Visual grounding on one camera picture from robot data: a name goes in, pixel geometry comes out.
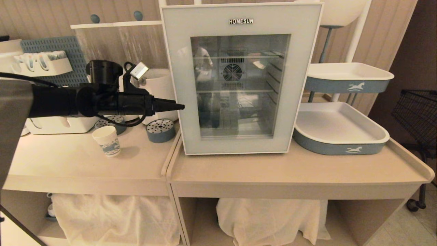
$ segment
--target mini fridge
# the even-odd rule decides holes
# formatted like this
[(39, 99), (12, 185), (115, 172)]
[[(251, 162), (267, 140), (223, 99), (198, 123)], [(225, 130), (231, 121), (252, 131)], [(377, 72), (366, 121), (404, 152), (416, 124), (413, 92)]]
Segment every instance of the mini fridge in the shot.
[(187, 155), (288, 151), (322, 7), (161, 8)]

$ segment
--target perforated lid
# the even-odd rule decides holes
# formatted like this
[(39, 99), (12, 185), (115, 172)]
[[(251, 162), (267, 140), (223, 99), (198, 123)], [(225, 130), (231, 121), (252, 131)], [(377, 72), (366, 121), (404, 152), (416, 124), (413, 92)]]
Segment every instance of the perforated lid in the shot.
[(150, 122), (146, 130), (152, 134), (159, 134), (163, 132), (167, 132), (173, 128), (173, 121), (169, 119), (157, 119)]
[[(120, 115), (113, 115), (113, 116), (109, 116), (107, 117), (110, 120), (113, 120), (117, 123), (123, 123), (123, 117)], [(100, 127), (105, 127), (105, 126), (115, 126), (112, 123), (109, 123), (108, 121), (101, 119), (99, 121), (96, 122), (96, 124), (94, 125), (96, 128), (100, 128)]]

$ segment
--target white towel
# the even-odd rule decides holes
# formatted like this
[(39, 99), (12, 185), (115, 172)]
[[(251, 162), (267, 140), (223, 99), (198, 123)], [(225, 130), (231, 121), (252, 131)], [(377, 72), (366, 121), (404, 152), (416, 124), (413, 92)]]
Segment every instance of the white towel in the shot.
[(331, 239), (325, 227), (327, 200), (232, 199), (217, 204), (220, 228), (235, 246), (281, 246), (298, 231), (312, 244)]
[(168, 197), (54, 194), (53, 209), (71, 246), (176, 246)]

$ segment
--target stacked trays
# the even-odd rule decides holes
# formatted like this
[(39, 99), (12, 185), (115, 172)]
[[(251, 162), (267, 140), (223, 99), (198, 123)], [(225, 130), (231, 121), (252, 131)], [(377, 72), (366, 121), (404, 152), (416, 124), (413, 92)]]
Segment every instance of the stacked trays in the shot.
[[(384, 92), (394, 77), (362, 63), (318, 63), (308, 68), (305, 89), (322, 93)], [(371, 155), (389, 140), (388, 132), (344, 102), (302, 103), (293, 138), (323, 155)]]

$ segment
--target pegboard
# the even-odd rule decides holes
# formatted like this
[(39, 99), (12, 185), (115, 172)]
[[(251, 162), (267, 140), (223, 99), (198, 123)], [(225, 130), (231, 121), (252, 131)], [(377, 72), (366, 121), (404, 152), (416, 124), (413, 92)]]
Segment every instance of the pegboard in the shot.
[(88, 83), (85, 58), (75, 36), (22, 40), (21, 47), (24, 53), (63, 50), (67, 54), (73, 71), (57, 76), (39, 77), (40, 79), (59, 86), (68, 85), (70, 87), (78, 87), (80, 83)]

